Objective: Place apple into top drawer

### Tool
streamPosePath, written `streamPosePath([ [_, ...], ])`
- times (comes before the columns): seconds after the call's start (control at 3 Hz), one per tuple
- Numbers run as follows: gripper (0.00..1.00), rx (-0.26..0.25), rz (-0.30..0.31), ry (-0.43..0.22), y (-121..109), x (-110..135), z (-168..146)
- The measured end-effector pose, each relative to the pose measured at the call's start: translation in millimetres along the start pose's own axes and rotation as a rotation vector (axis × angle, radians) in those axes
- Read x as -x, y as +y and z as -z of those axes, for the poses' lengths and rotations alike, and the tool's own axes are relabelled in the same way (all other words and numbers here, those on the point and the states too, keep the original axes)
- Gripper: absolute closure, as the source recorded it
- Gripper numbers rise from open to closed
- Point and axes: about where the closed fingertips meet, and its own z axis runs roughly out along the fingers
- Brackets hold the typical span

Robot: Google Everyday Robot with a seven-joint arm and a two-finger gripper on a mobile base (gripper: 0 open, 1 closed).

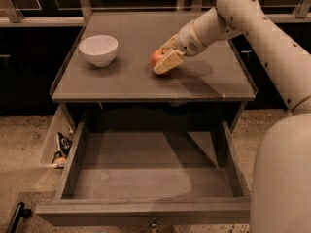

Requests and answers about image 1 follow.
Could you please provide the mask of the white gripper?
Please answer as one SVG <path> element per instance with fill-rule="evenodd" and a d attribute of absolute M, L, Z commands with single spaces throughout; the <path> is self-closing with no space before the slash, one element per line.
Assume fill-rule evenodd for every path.
<path fill-rule="evenodd" d="M 189 22 L 182 27 L 178 34 L 168 39 L 161 48 L 168 50 L 167 65 L 169 71 L 184 62 L 184 53 L 186 56 L 193 57 L 206 50 L 206 47 L 196 35 L 193 22 Z"/>

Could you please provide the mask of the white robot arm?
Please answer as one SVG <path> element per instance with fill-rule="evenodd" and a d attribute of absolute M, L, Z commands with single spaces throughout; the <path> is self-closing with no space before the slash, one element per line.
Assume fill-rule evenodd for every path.
<path fill-rule="evenodd" d="M 311 233 L 311 55 L 270 20 L 259 0 L 216 0 L 153 52 L 153 71 L 166 74 L 235 33 L 244 35 L 289 114 L 257 150 L 250 233 Z"/>

